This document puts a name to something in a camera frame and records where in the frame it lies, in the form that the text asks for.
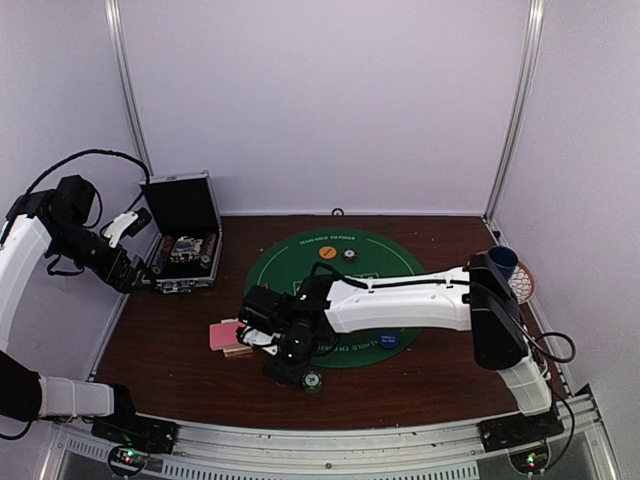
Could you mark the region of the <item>green chip stack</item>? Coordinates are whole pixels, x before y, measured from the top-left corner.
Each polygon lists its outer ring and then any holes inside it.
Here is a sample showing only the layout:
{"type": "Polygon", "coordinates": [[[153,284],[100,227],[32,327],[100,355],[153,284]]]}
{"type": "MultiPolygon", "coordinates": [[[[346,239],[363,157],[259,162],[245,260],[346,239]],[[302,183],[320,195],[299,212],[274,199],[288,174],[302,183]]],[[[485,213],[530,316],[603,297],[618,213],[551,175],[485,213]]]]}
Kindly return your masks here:
{"type": "Polygon", "coordinates": [[[307,371],[301,378],[301,387],[307,394],[318,394],[323,388],[323,376],[317,371],[307,371]]]}

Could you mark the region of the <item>red-backed card deck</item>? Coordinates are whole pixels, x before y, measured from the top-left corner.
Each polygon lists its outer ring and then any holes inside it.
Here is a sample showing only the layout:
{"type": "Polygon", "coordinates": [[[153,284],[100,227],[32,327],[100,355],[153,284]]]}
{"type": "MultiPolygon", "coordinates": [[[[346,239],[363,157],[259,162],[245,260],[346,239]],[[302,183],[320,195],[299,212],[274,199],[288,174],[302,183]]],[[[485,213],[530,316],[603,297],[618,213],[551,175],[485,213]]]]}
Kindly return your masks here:
{"type": "Polygon", "coordinates": [[[237,331],[243,329],[244,325],[235,320],[211,324],[209,326],[209,348],[212,351],[221,351],[243,347],[237,336],[237,331]]]}

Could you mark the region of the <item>blue small blind button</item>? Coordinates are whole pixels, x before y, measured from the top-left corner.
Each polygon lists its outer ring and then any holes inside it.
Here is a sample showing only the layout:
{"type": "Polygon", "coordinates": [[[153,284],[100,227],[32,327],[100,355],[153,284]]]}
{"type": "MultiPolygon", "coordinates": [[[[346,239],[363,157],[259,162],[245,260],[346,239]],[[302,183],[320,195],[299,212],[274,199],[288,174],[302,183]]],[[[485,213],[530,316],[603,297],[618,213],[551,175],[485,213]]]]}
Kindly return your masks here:
{"type": "Polygon", "coordinates": [[[384,350],[394,350],[399,347],[401,334],[398,331],[383,331],[378,336],[378,344],[384,350]]]}

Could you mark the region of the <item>orange dealer button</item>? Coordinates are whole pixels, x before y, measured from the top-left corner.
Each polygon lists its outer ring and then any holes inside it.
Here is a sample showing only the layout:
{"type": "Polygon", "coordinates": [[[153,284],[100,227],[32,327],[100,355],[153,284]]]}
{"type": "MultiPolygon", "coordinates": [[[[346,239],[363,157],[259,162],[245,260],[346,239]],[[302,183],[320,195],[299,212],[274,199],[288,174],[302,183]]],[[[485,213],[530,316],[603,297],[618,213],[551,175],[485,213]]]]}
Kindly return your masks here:
{"type": "Polygon", "coordinates": [[[334,259],[337,256],[337,249],[333,246],[323,246],[319,250],[319,256],[325,260],[334,259]]]}

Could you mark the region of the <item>brown chip top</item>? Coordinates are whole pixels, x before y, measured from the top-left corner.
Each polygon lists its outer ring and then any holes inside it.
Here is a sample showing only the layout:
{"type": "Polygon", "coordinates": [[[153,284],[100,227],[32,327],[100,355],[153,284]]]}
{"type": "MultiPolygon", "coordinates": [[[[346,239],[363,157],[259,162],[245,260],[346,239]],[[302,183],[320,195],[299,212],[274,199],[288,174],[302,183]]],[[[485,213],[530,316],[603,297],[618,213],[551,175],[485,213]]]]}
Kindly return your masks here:
{"type": "Polygon", "coordinates": [[[353,261],[357,258],[357,253],[353,249],[346,249],[342,255],[343,259],[346,261],[353,261]]]}

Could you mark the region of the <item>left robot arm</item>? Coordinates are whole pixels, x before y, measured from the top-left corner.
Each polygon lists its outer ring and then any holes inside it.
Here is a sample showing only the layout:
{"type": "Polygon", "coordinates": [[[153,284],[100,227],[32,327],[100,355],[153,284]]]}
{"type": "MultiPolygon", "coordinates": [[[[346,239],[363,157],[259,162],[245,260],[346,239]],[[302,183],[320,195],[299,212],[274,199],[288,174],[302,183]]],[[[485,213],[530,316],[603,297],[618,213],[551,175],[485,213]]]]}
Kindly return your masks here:
{"type": "Polygon", "coordinates": [[[148,225],[151,214],[144,207],[126,211],[98,234],[85,224],[96,194],[81,176],[68,176],[54,189],[19,197],[7,214],[1,231],[1,414],[21,422],[105,417],[111,434],[123,444],[133,444],[143,436],[144,424],[138,415],[117,405],[123,388],[43,376],[6,353],[19,302],[42,258],[65,257],[78,272],[91,270],[119,293],[154,286],[154,275],[144,260],[130,257],[120,244],[148,225]]]}

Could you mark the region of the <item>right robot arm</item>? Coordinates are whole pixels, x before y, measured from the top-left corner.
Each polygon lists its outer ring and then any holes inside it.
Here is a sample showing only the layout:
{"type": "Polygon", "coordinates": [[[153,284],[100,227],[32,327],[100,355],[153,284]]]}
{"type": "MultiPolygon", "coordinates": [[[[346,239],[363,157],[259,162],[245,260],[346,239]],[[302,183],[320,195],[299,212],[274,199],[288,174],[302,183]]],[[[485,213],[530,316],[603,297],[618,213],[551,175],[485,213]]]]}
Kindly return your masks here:
{"type": "Polygon", "coordinates": [[[534,341],[506,279],[485,256],[435,274],[371,279],[317,262],[295,295],[271,299],[268,325],[277,342],[264,372],[292,388],[300,387],[319,346],[341,335],[406,328],[471,332],[476,364],[498,373],[516,400],[517,438],[533,441],[551,424],[551,388],[534,341]]]}

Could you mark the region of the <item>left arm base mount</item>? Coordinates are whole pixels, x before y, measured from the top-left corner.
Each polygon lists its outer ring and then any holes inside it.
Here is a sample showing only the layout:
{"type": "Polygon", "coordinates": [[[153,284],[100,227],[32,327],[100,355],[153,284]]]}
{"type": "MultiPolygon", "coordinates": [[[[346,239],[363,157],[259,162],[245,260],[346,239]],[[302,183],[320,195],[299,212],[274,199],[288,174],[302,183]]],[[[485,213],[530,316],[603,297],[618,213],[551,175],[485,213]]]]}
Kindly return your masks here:
{"type": "Polygon", "coordinates": [[[151,454],[171,454],[178,434],[174,422],[136,416],[132,422],[94,417],[91,434],[151,454]]]}

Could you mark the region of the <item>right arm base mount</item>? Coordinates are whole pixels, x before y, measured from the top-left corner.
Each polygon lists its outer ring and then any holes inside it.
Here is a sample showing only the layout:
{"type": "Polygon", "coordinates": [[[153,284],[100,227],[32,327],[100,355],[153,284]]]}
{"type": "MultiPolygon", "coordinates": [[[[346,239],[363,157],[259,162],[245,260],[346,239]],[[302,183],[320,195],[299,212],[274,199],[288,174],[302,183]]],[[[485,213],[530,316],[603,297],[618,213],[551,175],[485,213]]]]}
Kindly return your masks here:
{"type": "Polygon", "coordinates": [[[538,416],[517,414],[484,420],[477,427],[486,452],[540,442],[564,432],[563,422],[554,414],[538,416]]]}

